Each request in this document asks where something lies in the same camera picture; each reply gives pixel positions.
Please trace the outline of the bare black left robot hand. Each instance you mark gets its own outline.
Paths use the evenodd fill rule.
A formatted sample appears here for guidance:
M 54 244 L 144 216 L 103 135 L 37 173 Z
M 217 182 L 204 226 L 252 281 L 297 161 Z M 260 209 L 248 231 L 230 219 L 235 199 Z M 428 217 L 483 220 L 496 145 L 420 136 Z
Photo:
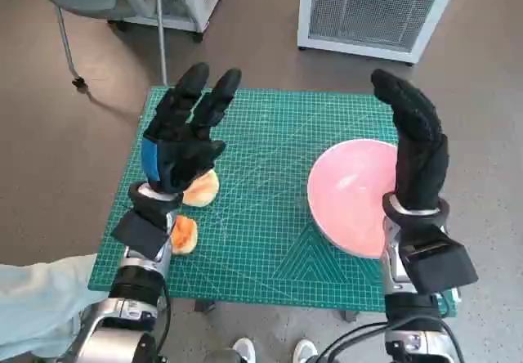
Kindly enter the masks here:
M 210 92 L 206 63 L 192 65 L 155 108 L 143 134 L 141 166 L 152 190 L 176 194 L 214 168 L 226 148 L 210 137 L 235 98 L 242 72 L 228 69 Z

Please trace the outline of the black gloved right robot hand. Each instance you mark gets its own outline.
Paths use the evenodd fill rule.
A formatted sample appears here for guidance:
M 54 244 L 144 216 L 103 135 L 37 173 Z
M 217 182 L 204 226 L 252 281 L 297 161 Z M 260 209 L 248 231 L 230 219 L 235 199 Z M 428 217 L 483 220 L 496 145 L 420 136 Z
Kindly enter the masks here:
M 409 211 L 437 208 L 449 148 L 436 107 L 420 89 L 383 69 L 372 72 L 371 83 L 374 95 L 391 107 L 398 134 L 396 198 Z

